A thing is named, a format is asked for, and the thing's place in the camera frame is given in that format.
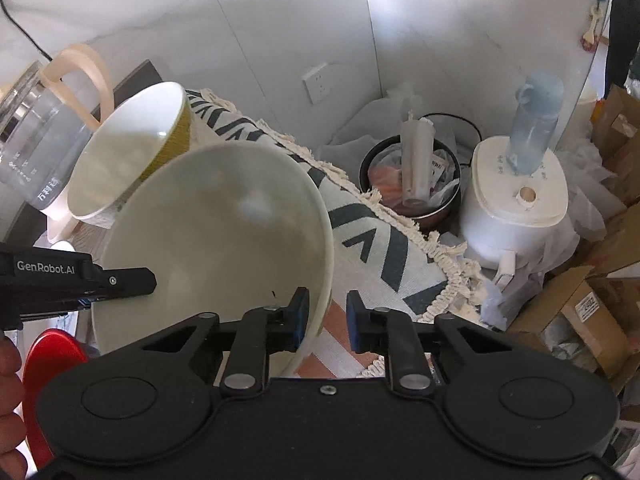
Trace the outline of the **person's left hand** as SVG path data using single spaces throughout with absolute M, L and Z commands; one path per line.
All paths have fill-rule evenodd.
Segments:
M 1 470 L 11 479 L 26 477 L 27 462 L 17 449 L 25 440 L 24 420 L 15 413 L 24 398 L 24 387 L 17 373 L 22 359 L 14 343 L 1 337 Z

